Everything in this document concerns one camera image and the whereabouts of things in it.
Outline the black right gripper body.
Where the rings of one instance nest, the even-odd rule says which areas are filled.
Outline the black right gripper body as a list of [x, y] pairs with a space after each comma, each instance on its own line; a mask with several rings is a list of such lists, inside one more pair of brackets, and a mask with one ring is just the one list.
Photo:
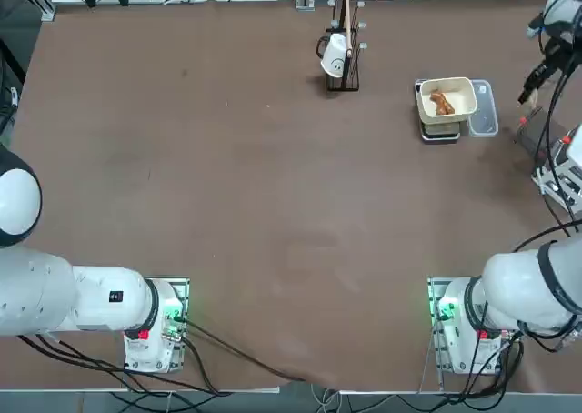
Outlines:
[[571, 44], [551, 37], [547, 40], [543, 53], [545, 67], [565, 67], [571, 57]]

